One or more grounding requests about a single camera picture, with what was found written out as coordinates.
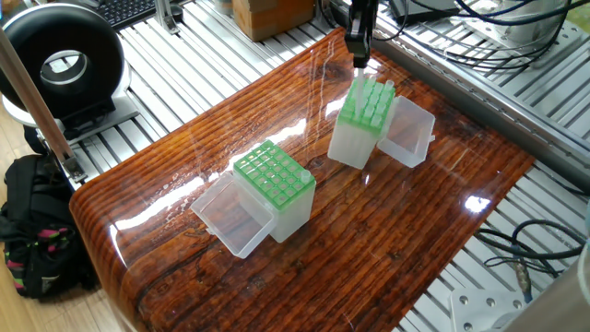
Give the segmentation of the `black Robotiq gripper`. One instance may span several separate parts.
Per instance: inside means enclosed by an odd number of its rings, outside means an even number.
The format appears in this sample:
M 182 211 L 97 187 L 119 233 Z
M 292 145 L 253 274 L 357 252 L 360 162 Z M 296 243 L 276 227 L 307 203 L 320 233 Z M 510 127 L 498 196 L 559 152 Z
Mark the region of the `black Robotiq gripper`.
M 371 58 L 373 30 L 377 20 L 378 0 L 351 0 L 348 7 L 345 43 L 353 55 L 355 68 L 365 68 Z M 352 27 L 353 21 L 359 18 L 360 32 Z

